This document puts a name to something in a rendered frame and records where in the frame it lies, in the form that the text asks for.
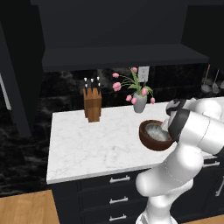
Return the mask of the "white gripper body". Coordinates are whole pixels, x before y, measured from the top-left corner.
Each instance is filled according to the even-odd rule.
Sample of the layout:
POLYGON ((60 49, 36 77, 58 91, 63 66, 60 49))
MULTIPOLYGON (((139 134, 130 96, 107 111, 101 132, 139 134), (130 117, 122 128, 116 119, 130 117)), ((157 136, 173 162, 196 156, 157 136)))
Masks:
POLYGON ((170 118, 166 118, 163 123, 161 124, 161 129, 163 131, 168 131, 168 127, 169 127, 169 120, 170 118))

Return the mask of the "brown bowl with grey inside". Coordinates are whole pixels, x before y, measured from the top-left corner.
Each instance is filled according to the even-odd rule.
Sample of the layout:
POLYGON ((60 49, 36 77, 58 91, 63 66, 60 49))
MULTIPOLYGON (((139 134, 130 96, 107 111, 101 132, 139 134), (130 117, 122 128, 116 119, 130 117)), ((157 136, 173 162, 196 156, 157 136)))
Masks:
POLYGON ((146 148, 165 151, 174 143, 169 133, 162 130, 161 124, 158 120, 146 120, 139 125, 139 139, 146 148))

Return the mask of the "black cabinet door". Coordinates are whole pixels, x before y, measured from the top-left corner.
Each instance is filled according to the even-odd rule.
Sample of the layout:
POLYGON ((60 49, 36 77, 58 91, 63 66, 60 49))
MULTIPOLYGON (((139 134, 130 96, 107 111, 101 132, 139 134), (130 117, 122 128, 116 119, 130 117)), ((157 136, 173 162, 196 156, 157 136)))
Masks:
POLYGON ((11 61, 10 52, 6 43, 4 29, 0 22, 0 73, 3 78, 3 83, 6 88, 11 105, 11 113, 14 118, 14 123, 17 126, 17 132, 21 137, 30 137, 31 127, 28 123, 24 104, 18 88, 18 83, 14 68, 11 61))

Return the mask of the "grey vase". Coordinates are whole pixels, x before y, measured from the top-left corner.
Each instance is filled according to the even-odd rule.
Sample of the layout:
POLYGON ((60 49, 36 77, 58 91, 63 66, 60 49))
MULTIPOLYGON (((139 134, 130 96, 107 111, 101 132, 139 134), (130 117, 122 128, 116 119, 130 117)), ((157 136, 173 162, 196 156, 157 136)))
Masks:
POLYGON ((147 103, 147 96, 141 96, 137 93, 134 93, 134 97, 136 98, 136 103, 133 105, 134 111, 136 113, 142 113, 147 103))

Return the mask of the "pink tulip bunch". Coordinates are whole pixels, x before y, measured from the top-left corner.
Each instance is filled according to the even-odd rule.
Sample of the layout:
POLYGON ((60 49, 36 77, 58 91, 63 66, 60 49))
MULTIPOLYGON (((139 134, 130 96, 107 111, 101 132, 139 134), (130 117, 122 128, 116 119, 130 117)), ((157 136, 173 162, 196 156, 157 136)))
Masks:
MULTIPOLYGON (((120 91, 122 87, 127 86, 128 89, 135 89, 136 95, 139 95, 140 97, 147 97, 148 95, 151 95, 150 102, 154 104, 156 102, 154 95, 153 95, 153 90, 148 87, 146 84, 143 86, 140 85, 140 80, 138 78, 138 73, 137 73, 137 68, 136 67, 131 67, 129 69, 131 71, 132 77, 129 78, 125 75, 123 75, 123 81, 122 82, 115 82, 112 86, 113 90, 115 92, 120 91)), ((113 73, 112 74, 113 78, 118 79, 121 77, 119 73, 113 73)), ((126 101, 131 102, 133 105, 137 104, 137 97, 135 94, 129 94, 126 96, 126 101)))

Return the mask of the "hanging grey ladle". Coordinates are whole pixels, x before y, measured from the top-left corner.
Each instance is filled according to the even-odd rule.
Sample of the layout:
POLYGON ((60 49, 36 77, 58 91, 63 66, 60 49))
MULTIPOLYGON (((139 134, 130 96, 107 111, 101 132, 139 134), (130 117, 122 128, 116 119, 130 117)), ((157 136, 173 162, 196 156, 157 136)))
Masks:
POLYGON ((210 66, 207 67, 207 70, 206 70, 206 76, 205 76, 205 79, 203 81, 203 84, 201 85, 201 91, 203 93, 209 93, 212 91, 211 87, 209 85, 206 84, 206 81, 207 81, 207 76, 208 76, 208 73, 209 73, 209 70, 210 70, 210 66))

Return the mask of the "hanging grey spatula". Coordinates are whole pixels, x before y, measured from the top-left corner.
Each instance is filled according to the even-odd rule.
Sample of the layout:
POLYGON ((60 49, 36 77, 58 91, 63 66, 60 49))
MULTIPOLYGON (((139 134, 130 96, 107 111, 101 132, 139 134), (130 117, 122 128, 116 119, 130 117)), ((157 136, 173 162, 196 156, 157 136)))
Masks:
POLYGON ((220 71, 220 69, 217 70, 217 73, 215 75, 215 78, 214 78, 214 81, 213 81, 213 85, 212 85, 212 90, 213 90, 214 94, 218 94, 219 93, 219 87, 218 87, 218 85, 216 83, 219 71, 220 71))

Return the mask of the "black drawer front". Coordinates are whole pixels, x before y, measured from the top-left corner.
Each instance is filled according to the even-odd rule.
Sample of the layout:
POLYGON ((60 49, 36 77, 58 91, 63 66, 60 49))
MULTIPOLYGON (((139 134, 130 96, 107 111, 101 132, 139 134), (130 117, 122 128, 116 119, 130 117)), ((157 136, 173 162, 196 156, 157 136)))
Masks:
POLYGON ((203 172, 214 172, 216 171, 217 169, 219 169, 221 167, 221 160, 218 159, 217 157, 214 157, 214 158, 207 158, 204 160, 204 164, 211 164, 213 163, 214 161, 219 161, 220 162, 220 165, 219 166, 215 166, 215 167, 207 167, 207 168, 202 168, 202 171, 203 172))
POLYGON ((119 200, 124 196, 128 197, 129 201, 141 198, 140 193, 133 185, 130 185, 129 187, 105 189, 84 195, 82 197, 83 208, 89 209, 107 206, 110 205, 110 199, 119 200))
POLYGON ((126 172, 110 174, 110 175, 106 175, 106 176, 99 176, 99 177, 94 177, 94 178, 81 179, 79 181, 79 190, 80 191, 86 191, 87 189, 104 187, 104 186, 111 186, 111 185, 116 185, 116 184, 120 184, 120 183, 135 181, 137 175, 141 172, 143 172, 143 170, 126 171, 126 172), (124 178, 126 175, 130 176, 130 181, 118 182, 118 183, 113 183, 113 184, 109 183, 111 178, 120 179, 120 178, 124 178))
POLYGON ((137 216, 144 209, 137 205, 118 206, 108 209, 95 210, 84 215, 85 224, 135 224, 137 216), (127 215, 125 220, 109 221, 109 217, 127 215))

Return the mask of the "wooden knife block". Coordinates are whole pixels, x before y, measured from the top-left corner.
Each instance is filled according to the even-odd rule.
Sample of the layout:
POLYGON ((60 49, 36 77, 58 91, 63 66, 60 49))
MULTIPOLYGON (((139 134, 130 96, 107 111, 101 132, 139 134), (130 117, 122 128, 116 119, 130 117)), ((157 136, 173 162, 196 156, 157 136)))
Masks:
POLYGON ((84 88, 84 113, 90 123, 99 122, 102 113, 102 93, 96 87, 84 88))

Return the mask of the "black base cupboard door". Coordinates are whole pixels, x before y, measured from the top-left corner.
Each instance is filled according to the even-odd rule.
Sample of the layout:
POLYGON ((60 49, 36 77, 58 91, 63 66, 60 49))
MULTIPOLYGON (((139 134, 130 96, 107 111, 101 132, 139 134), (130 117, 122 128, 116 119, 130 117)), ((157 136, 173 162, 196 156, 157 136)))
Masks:
POLYGON ((215 197, 223 176, 224 168, 201 171, 193 180, 192 188, 172 204, 171 215, 178 222, 186 222, 224 214, 224 186, 220 196, 215 197))

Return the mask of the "white wall outlet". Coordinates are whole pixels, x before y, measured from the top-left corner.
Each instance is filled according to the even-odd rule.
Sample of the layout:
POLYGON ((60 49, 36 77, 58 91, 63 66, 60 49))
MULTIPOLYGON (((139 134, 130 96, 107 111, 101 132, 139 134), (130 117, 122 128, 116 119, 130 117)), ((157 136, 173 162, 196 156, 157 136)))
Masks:
POLYGON ((147 82, 150 68, 148 66, 140 66, 138 68, 138 79, 140 82, 147 82))

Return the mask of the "black open wall cabinet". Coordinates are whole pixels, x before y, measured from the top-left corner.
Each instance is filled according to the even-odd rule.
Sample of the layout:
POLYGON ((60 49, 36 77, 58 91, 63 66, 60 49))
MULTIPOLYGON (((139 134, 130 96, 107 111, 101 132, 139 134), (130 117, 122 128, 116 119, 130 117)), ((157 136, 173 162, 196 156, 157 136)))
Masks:
POLYGON ((30 0, 37 6, 46 72, 206 63, 183 36, 190 14, 224 0, 30 0))

